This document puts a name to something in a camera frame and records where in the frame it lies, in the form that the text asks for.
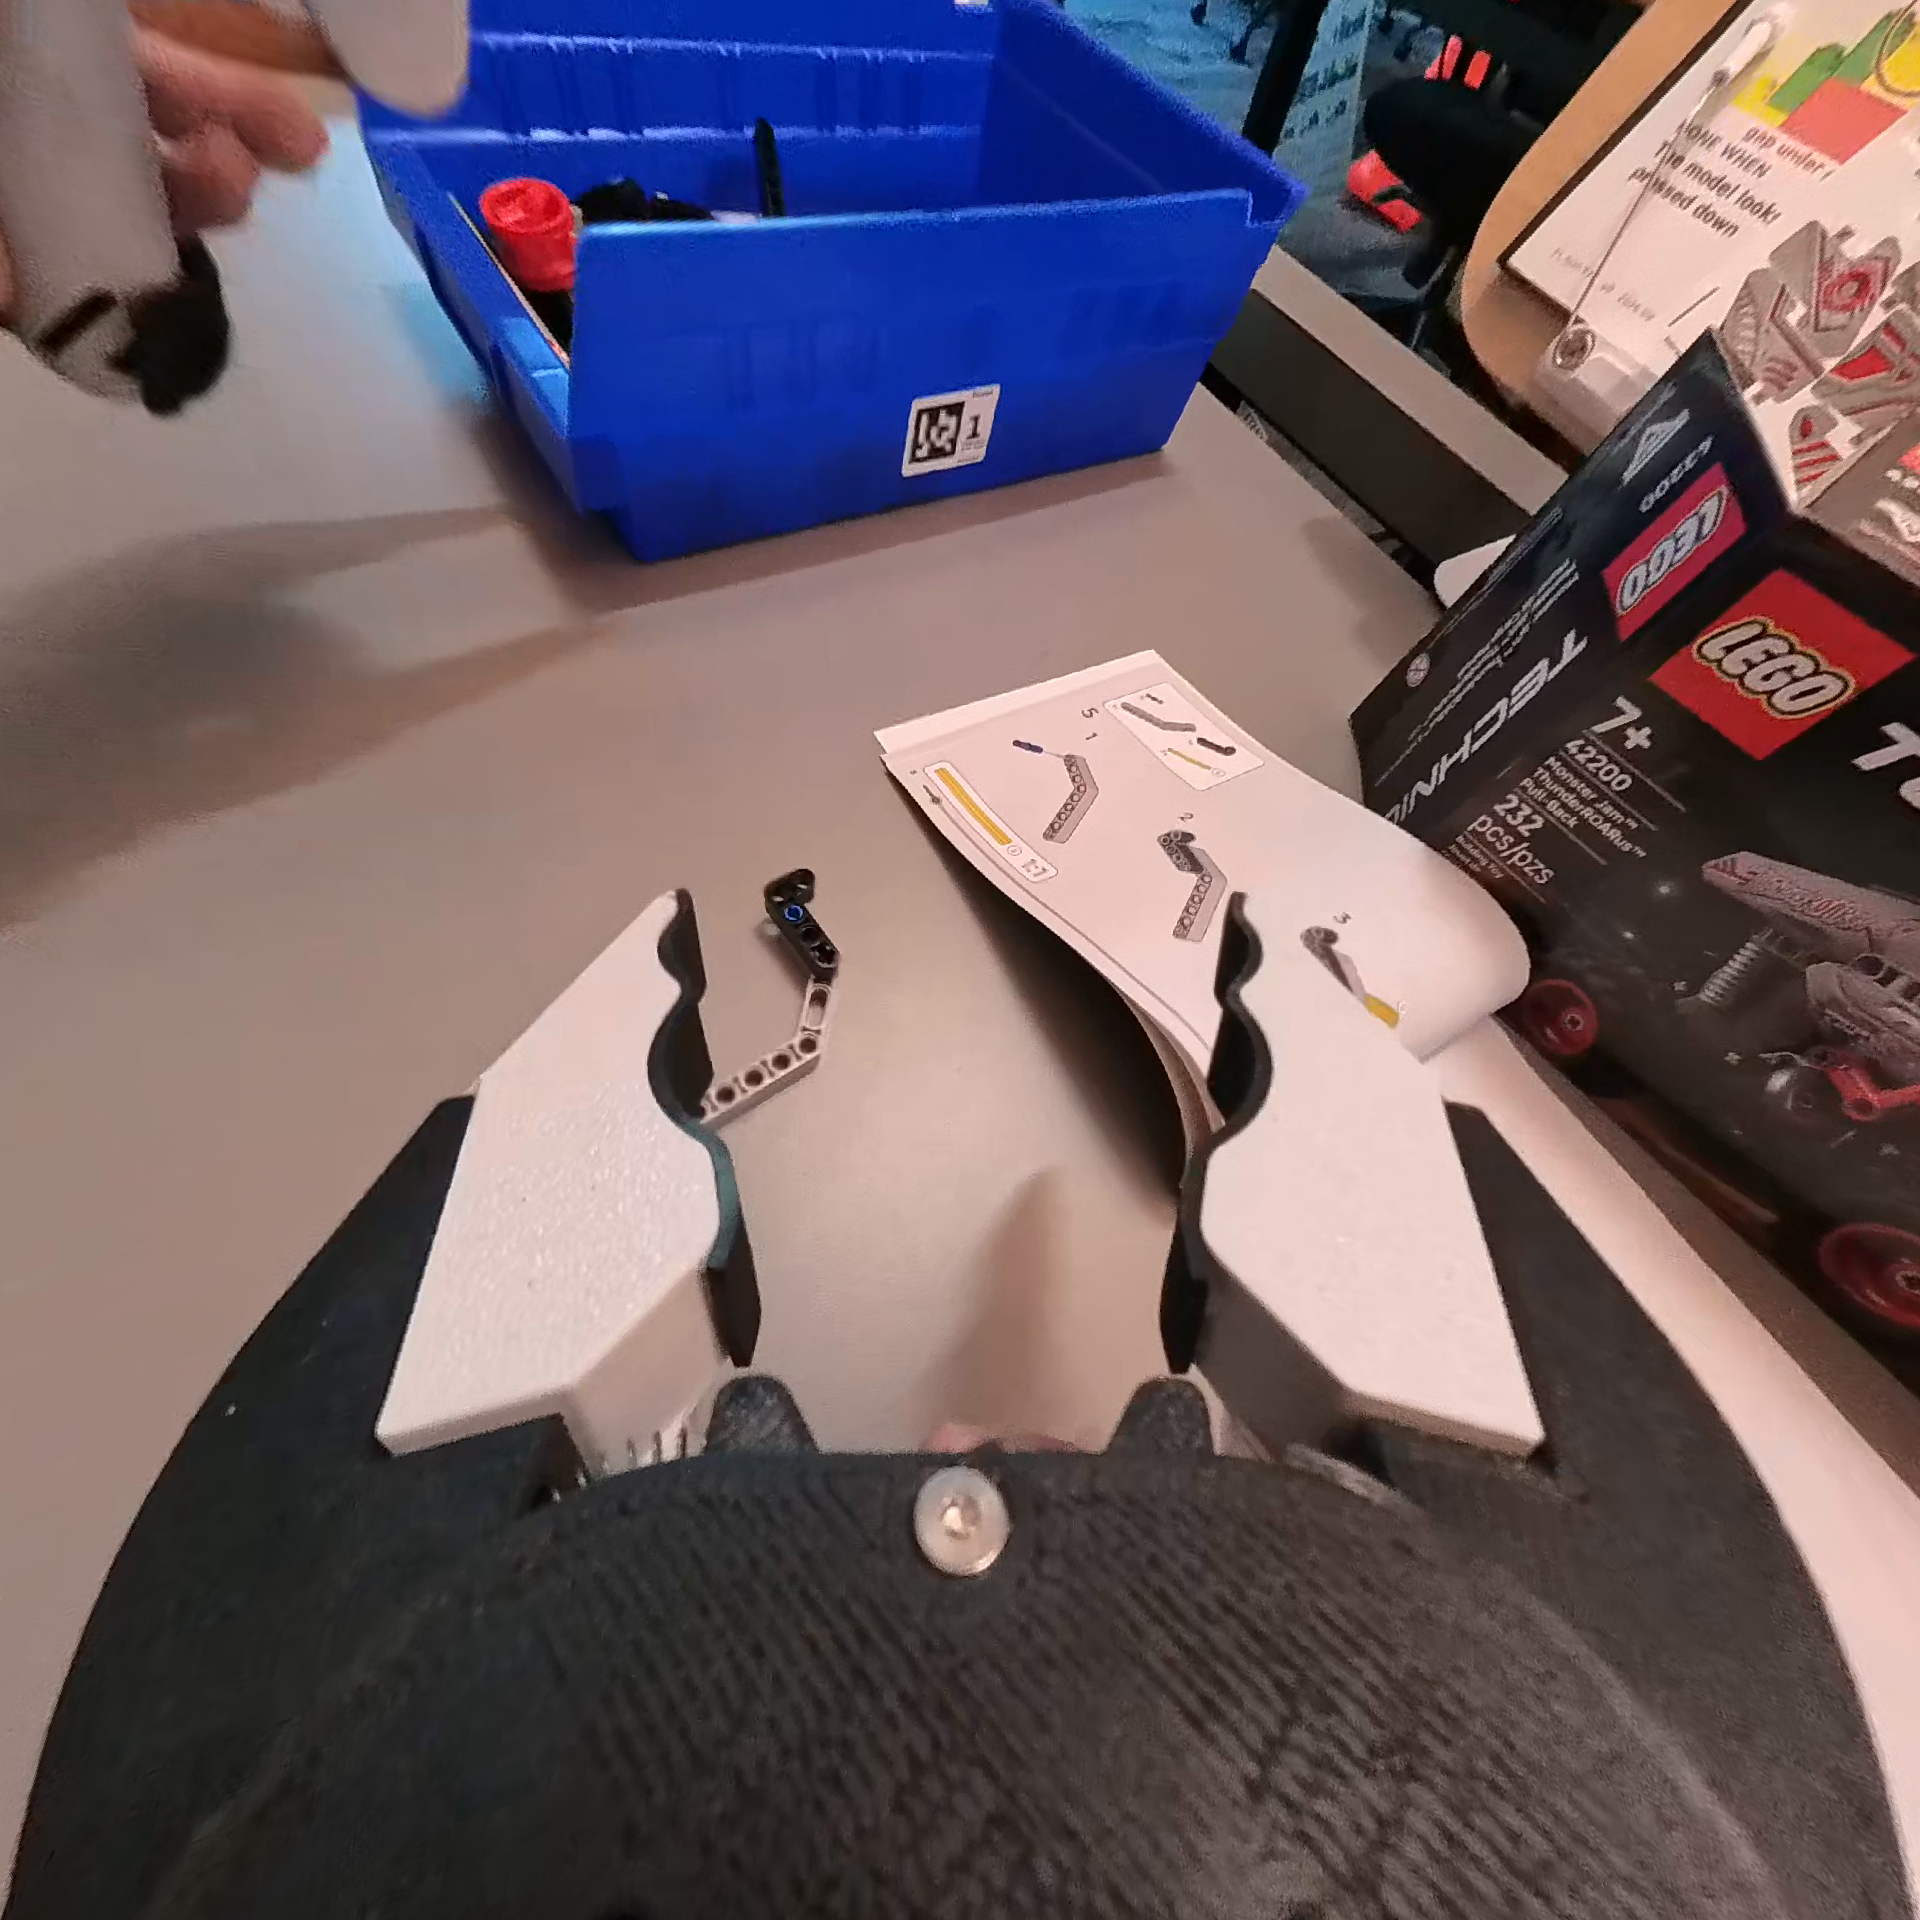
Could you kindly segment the blue plastic bin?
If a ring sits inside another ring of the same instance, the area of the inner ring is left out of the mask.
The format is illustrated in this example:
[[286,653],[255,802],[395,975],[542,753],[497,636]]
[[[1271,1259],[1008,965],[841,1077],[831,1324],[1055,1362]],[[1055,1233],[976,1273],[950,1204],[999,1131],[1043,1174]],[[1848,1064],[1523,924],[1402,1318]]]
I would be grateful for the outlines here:
[[[357,107],[501,410],[640,560],[1158,449],[1306,201],[1057,2],[472,2],[458,107]],[[716,220],[587,227],[564,355],[480,232],[512,177]]]

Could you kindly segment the grey desk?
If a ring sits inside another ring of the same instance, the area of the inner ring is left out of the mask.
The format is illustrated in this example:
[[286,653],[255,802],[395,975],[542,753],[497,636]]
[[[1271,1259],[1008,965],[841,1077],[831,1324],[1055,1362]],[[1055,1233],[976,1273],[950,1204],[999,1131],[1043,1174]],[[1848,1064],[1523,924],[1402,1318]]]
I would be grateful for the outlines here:
[[636,565],[476,388],[351,114],[218,245],[176,421],[3,346],[3,1867],[72,1651],[230,1357],[664,888],[720,1067],[787,1029],[762,884],[845,951],[725,1128],[762,1365],[831,1447],[1100,1442],[1156,1370],[1181,1125],[1133,1013],[937,843],[876,727],[1158,650],[1352,790],[1424,586],[1211,394],[1164,453]]

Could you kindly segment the white instruction booklet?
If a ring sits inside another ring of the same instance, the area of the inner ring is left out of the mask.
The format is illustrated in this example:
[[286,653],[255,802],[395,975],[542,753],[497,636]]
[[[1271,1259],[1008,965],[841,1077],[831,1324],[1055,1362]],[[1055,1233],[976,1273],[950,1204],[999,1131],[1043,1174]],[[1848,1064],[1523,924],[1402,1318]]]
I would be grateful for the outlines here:
[[[1233,727],[1156,653],[876,740],[925,822],[1124,995],[1174,1082],[1189,1153],[1219,1125],[1214,973],[1233,895],[1487,902],[1403,828]],[[1580,1566],[1616,1638],[1629,1600],[1674,1586],[1677,1621],[1651,1629],[1647,1682],[1671,1708],[1705,1702],[1710,1682],[1734,1708],[1782,1705],[1791,1654],[1743,1651],[1737,1634],[1785,1621],[1791,1578],[1805,1578],[1894,1800],[1918,1803],[1912,1419],[1796,1308],[1758,1314],[1781,1291],[1710,1264],[1718,1245],[1683,1233],[1494,1016],[1436,1067],[1545,1442],[1524,1460],[1392,1426],[1354,1442],[1412,1442],[1533,1500],[1622,1507],[1598,1545],[1554,1557]]]

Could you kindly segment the red toy wheel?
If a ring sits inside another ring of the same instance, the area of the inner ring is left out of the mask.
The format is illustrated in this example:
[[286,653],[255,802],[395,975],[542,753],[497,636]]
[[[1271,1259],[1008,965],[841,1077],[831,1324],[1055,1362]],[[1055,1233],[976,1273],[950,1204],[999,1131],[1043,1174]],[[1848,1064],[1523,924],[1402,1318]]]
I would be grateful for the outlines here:
[[538,177],[492,179],[476,214],[501,266],[526,298],[573,298],[582,218],[561,186]]

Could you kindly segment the black toy set box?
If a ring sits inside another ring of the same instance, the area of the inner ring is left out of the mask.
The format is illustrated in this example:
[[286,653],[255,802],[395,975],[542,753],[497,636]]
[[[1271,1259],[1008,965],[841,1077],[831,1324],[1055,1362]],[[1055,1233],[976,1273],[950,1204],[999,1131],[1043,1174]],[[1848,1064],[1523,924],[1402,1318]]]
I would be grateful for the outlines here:
[[1918,1373],[1918,421],[1705,333],[1352,715],[1512,1024]]

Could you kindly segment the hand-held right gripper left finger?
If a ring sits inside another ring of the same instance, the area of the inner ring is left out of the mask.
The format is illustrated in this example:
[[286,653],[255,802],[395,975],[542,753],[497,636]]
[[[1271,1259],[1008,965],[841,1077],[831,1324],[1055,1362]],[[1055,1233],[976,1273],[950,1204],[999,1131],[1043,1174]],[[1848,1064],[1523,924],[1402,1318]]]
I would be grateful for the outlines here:
[[664,892],[470,1091],[376,1416],[392,1457],[561,1419],[587,1474],[703,1448],[762,1299],[712,1080],[691,895]]

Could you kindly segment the grey and black beam assembly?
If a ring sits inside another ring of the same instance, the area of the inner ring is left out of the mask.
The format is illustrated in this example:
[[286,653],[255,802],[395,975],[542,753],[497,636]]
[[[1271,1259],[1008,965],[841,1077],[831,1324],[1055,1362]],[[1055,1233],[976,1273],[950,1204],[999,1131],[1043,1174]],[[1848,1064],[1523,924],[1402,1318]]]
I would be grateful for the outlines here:
[[787,867],[762,892],[767,939],[780,945],[800,979],[800,1013],[794,1030],[780,1043],[709,1082],[703,1120],[716,1128],[731,1115],[762,1105],[824,1062],[841,951],[815,916],[814,895],[815,876],[810,867]]

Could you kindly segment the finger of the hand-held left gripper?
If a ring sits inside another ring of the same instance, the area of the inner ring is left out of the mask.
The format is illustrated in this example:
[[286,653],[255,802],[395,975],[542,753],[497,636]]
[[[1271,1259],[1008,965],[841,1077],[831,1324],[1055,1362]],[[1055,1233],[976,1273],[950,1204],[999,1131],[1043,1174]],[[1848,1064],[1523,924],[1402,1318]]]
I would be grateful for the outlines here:
[[307,2],[341,72],[373,101],[411,116],[460,104],[470,58],[470,2]]

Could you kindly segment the pile of toy building parts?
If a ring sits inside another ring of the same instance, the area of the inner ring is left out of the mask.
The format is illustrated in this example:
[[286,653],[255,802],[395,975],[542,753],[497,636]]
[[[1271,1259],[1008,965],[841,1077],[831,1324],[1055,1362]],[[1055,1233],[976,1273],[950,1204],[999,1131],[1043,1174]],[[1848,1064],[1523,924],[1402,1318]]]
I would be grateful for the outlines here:
[[[691,204],[673,200],[666,191],[652,191],[636,179],[606,179],[598,182],[575,200],[582,235],[587,227],[612,227],[612,226],[698,226],[716,220],[716,213],[706,204]],[[556,349],[564,355],[573,352],[573,327],[575,327],[575,291],[573,298],[526,298],[526,306],[538,321],[542,333],[552,339]]]

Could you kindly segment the person's left hand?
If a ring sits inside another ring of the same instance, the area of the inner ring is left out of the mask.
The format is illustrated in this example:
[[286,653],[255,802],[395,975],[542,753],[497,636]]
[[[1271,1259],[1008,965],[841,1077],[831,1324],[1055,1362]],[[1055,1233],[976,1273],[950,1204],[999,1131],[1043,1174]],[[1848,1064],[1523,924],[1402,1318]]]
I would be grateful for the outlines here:
[[307,177],[325,155],[323,116],[291,78],[147,25],[132,45],[176,238],[235,227],[266,177]]

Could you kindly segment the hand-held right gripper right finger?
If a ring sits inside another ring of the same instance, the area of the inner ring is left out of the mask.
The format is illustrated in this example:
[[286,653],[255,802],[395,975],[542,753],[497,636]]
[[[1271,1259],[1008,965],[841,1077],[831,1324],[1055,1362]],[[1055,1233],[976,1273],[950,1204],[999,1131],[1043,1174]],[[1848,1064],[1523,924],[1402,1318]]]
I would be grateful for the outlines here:
[[1392,1426],[1524,1460],[1545,1419],[1436,1059],[1524,983],[1467,892],[1241,892],[1219,939],[1219,1125],[1189,1155],[1164,1356],[1281,1460]]

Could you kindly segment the black metal frame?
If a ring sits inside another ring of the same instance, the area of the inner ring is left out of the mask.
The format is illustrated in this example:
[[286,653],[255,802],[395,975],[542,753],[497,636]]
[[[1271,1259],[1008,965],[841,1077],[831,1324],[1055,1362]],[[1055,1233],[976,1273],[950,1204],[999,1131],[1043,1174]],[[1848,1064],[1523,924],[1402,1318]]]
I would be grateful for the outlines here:
[[1348,161],[1375,15],[1377,2],[1271,2],[1244,139],[1265,153]]

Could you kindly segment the printed instruction poster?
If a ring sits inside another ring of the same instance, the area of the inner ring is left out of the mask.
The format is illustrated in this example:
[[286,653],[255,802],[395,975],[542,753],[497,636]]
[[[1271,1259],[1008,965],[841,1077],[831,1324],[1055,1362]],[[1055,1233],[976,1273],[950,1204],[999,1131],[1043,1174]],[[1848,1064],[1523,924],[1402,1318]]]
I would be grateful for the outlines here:
[[1918,585],[1918,2],[1732,2],[1501,266],[1564,439],[1710,339],[1791,502]]

